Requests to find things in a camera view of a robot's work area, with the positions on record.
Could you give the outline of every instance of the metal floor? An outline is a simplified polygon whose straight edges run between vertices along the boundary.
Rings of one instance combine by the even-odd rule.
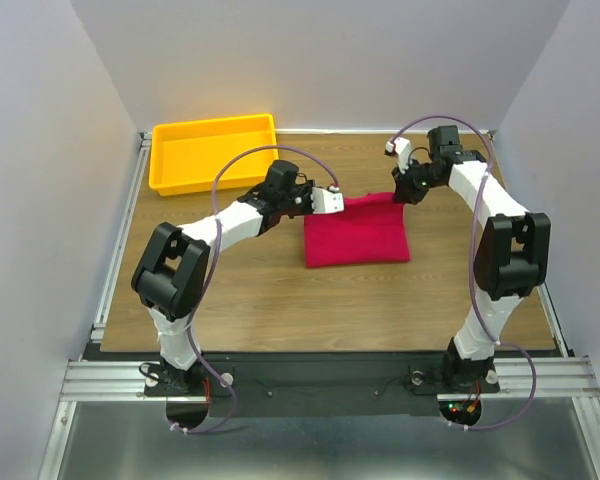
[[[522,400],[484,403],[487,424]],[[598,478],[570,399],[538,399],[522,421],[488,434],[406,415],[239,418],[227,428],[185,437],[169,430],[159,402],[79,404],[59,478]]]

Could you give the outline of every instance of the cable connector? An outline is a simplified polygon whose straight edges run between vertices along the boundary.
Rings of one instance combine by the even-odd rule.
[[[389,140],[384,146],[384,154],[393,157],[396,154],[396,144]]]
[[[391,145],[391,153],[387,154],[387,147]],[[391,157],[398,155],[398,170],[401,173],[406,172],[411,164],[411,142],[406,138],[396,138],[393,142],[388,141],[385,145],[385,154]]]
[[[311,207],[314,214],[338,213],[344,210],[344,197],[341,193],[333,192],[331,188],[325,190],[324,188],[313,187]]]

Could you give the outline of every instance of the black mounting bracket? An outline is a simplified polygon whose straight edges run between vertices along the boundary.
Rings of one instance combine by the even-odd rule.
[[[146,385],[147,397],[189,397],[204,395],[202,381],[207,372],[200,362],[194,363],[188,370],[180,370],[160,357],[160,363],[144,363],[146,374],[156,379],[156,384]]]
[[[173,322],[189,314],[200,300],[209,261],[209,245],[193,240],[170,223],[158,225],[131,279],[142,304],[154,306]],[[176,268],[167,259],[180,260]]]
[[[391,171],[396,184],[393,194],[395,203],[417,205],[429,189],[449,184],[454,165],[469,161],[484,162],[485,158],[477,150],[465,150],[460,144],[458,127],[445,125],[429,130],[429,163],[412,159],[409,168],[401,172],[398,167]]]
[[[486,383],[489,370],[495,371],[493,357],[485,360],[460,358],[456,344],[453,338],[451,339],[447,351],[442,356],[442,376],[445,385],[471,385],[478,381],[483,392],[499,392],[500,387],[497,383],[495,385]]]
[[[285,215],[293,218],[313,213],[311,193],[315,182],[306,180],[297,184],[296,179],[300,175],[295,163],[274,160],[264,181],[238,197],[239,202],[251,205],[262,215],[258,235],[275,227]]]
[[[544,213],[489,217],[474,263],[478,286],[492,300],[530,295],[547,276],[550,231],[551,221]],[[512,249],[513,240],[522,249]]]

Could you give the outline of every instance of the screw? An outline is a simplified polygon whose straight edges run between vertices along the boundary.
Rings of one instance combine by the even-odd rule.
[[[158,381],[155,380],[154,378],[145,378],[144,384],[149,388],[153,388],[158,384]],[[138,393],[136,393],[136,395],[142,396],[142,393],[138,392]]]
[[[488,384],[495,385],[496,383],[498,383],[498,374],[495,370],[489,370],[485,375],[484,379],[487,381]]]
[[[424,374],[420,370],[415,370],[411,374],[411,383],[416,387],[419,387],[424,382]]]
[[[227,383],[227,385],[233,385],[233,375],[231,375],[229,372],[223,373],[220,376]]]

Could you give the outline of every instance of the cable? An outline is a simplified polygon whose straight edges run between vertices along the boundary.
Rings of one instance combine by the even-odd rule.
[[[471,404],[471,408],[474,409],[476,408],[476,406],[478,405],[478,402],[480,401],[480,382],[478,382],[476,380],[476,387],[478,388],[478,394],[476,395],[476,399],[473,401],[473,403]]]
[[[224,378],[222,378],[222,376],[202,356],[202,354],[200,353],[200,350],[198,349],[198,346],[196,345],[195,338],[193,337],[193,328],[189,328],[189,327],[193,326],[193,317],[194,317],[196,311],[198,310],[198,307],[200,306],[202,299],[204,298],[205,294],[207,293],[207,289],[209,288],[209,284],[211,283],[213,274],[215,273],[216,267],[218,266],[218,257],[220,256],[220,244],[222,242],[222,223],[218,219],[218,214],[220,213],[220,209],[218,208],[218,196],[217,196],[218,183],[220,182],[222,175],[224,175],[224,173],[234,163],[236,163],[240,159],[246,157],[247,155],[251,155],[252,153],[260,152],[263,150],[286,150],[288,152],[294,152],[294,153],[302,155],[306,158],[309,158],[309,159],[313,160],[314,162],[316,162],[318,165],[320,165],[322,168],[324,168],[324,170],[331,176],[334,186],[337,187],[339,185],[338,177],[336,177],[336,174],[322,160],[318,159],[317,157],[314,157],[310,153],[300,150],[299,148],[288,147],[288,146],[283,146],[283,145],[263,145],[261,147],[255,147],[255,148],[252,148],[245,152],[242,152],[240,155],[238,155],[233,160],[231,160],[229,163],[227,163],[224,167],[222,167],[222,169],[216,175],[216,178],[214,178],[213,185],[211,187],[211,204],[213,206],[213,215],[216,220],[216,241],[213,246],[213,259],[211,260],[211,266],[209,267],[209,272],[207,273],[207,277],[204,280],[204,284],[202,286],[202,293],[200,295],[200,298],[198,299],[198,303],[196,303],[196,305],[191,310],[191,313],[189,313],[189,316],[187,317],[187,321],[185,322],[185,328],[187,330],[187,339],[189,340],[189,344],[191,345],[191,349],[193,350],[193,353],[196,356],[196,358],[198,360],[200,360],[200,363],[202,364],[202,366],[211,374],[211,376],[213,376],[216,380],[218,380],[218,382],[220,382],[220,385],[225,387],[227,389],[227,391],[229,392],[229,395],[231,395],[231,408],[230,408],[229,412],[227,413],[227,415],[222,420],[220,420],[220,422],[218,422],[217,424],[215,424],[209,428],[204,428],[202,430],[188,430],[186,428],[180,427],[177,424],[171,424],[171,428],[179,430],[186,435],[199,435],[199,434],[214,432],[217,429],[219,429],[220,427],[222,427],[225,423],[227,423],[231,419],[231,417],[233,417],[233,415],[235,415],[236,410],[238,409],[238,397],[236,395],[235,390],[233,389],[233,387],[231,385],[229,385],[224,380]]]
[[[427,155],[431,156],[431,152],[429,151],[429,149],[427,147],[416,147],[413,150],[411,150],[411,152],[409,153],[409,156],[407,157],[407,165],[411,164],[411,155],[413,155],[418,150],[426,150]]]
[[[473,273],[473,265],[474,265],[474,261],[475,261],[475,252],[476,252],[476,237],[477,237],[477,230],[478,230],[478,223],[479,223],[478,219],[480,218],[479,214],[480,214],[482,195],[484,193],[484,188],[487,184],[487,180],[489,178],[489,175],[491,174],[491,170],[493,168],[493,164],[495,163],[495,159],[496,159],[495,152],[493,151],[493,145],[491,144],[491,142],[489,142],[489,140],[487,140],[487,138],[482,133],[480,133],[480,131],[476,127],[474,127],[470,123],[465,122],[464,120],[461,120],[457,117],[452,117],[451,115],[427,115],[425,117],[420,117],[420,118],[414,120],[413,122],[408,123],[407,125],[402,127],[400,130],[398,130],[398,133],[396,133],[393,137],[391,137],[390,142],[395,143],[396,138],[398,138],[400,135],[402,135],[405,131],[407,131],[414,125],[416,125],[420,122],[423,122],[425,120],[432,120],[432,119],[438,119],[438,118],[452,120],[456,123],[460,123],[461,125],[464,125],[465,127],[470,129],[473,133],[475,133],[480,138],[480,141],[482,142],[485,149],[487,150],[487,168],[484,172],[482,181],[480,182],[480,187],[478,188],[478,193],[476,195],[476,204],[473,209],[473,223],[471,226],[471,246],[470,246],[470,250],[469,250],[469,294],[471,297],[471,305],[473,307],[473,311],[476,314],[476,318],[478,319],[478,322],[480,322],[480,326],[482,327],[482,330],[487,335],[487,337],[489,337],[489,340],[491,340],[497,346],[518,350],[520,352],[520,354],[523,357],[525,357],[527,362],[529,362],[529,367],[531,368],[531,391],[529,393],[529,397],[527,398],[527,401],[525,402],[525,404],[523,405],[523,407],[520,409],[520,411],[518,413],[516,413],[515,415],[513,415],[512,417],[510,417],[506,420],[503,420],[502,422],[494,423],[493,425],[469,427],[468,425],[459,425],[459,424],[450,422],[450,425],[457,425],[457,426],[463,427],[465,430],[475,430],[475,431],[495,430],[497,428],[506,427],[507,425],[511,425],[512,423],[517,421],[520,417],[522,417],[525,413],[527,413],[527,411],[531,407],[533,398],[536,395],[538,375],[536,372],[536,366],[533,363],[533,359],[531,358],[531,355],[529,355],[529,353],[524,348],[522,348],[520,345],[516,345],[514,343],[502,343],[491,333],[491,330],[489,330],[489,327],[487,326],[487,324],[482,316],[482,313],[480,312],[480,308],[478,307],[478,302],[476,299],[475,274]]]
[[[476,394],[479,395],[478,392],[480,392],[480,382],[478,380],[476,380],[476,382],[473,385],[471,385],[471,387],[469,388],[469,396],[467,397],[467,399],[464,402],[462,402],[463,407],[471,401],[471,397],[473,396],[473,388],[474,387],[476,387]]]
[[[211,382],[209,381],[209,377],[205,377],[202,385],[204,386],[204,399],[207,402],[207,412],[209,412],[209,407],[211,406]]]
[[[157,383],[163,382],[164,380],[162,380],[160,377],[158,377],[158,375],[153,375],[153,374],[149,373],[149,371],[148,371],[149,366],[151,366],[151,364],[148,362],[144,362],[144,363],[141,363],[140,365],[138,365],[138,371],[140,372],[140,375],[142,375],[144,378],[148,378],[149,380],[153,380],[154,382],[157,382]]]

